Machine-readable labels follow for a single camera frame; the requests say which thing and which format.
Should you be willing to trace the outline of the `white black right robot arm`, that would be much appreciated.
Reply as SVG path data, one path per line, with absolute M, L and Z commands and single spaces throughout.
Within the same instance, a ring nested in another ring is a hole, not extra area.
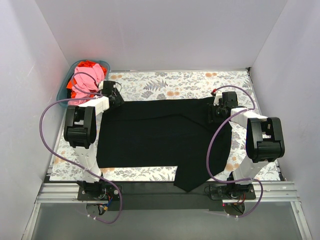
M 238 104 L 234 91 L 214 90 L 213 103 L 208 104 L 209 123 L 223 123 L 226 119 L 246 129 L 246 156 L 232 171 L 226 182 L 209 186 L 210 197 L 222 199 L 255 199 L 253 181 L 259 171 L 285 154 L 281 120 L 259 115 Z

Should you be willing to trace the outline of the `black t shirt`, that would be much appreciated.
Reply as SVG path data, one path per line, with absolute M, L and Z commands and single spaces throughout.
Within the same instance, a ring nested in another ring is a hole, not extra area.
M 208 123 L 212 97 L 127 101 L 102 115 L 100 168 L 177 168 L 174 185 L 190 192 L 221 173 L 232 145 L 229 124 Z

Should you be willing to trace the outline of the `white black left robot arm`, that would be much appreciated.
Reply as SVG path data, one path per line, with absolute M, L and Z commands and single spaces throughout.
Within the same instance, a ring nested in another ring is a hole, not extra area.
M 79 185 L 78 200 L 118 201 L 120 190 L 101 180 L 94 142 L 97 138 L 97 116 L 124 103 L 115 81 L 102 83 L 103 97 L 90 100 L 80 105 L 69 105 L 66 109 L 63 137 L 73 148 L 77 160 L 86 171 Z

